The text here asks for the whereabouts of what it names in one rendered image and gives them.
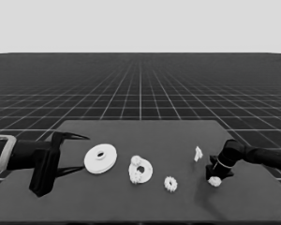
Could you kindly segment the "large thick white disc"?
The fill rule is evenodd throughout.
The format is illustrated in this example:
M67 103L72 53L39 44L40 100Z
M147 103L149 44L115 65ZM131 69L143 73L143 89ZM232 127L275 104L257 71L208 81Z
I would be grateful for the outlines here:
M101 143L92 147L83 160L89 173L100 174L108 171L117 160L116 148L109 143Z

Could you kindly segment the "small white T-shaped piece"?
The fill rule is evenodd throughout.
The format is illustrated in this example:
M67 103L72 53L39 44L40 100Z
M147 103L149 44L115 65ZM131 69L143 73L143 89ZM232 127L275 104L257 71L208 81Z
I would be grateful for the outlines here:
M195 156L194 156L194 160L198 161L199 159L201 159L203 157L202 151L201 149L197 146L195 149Z

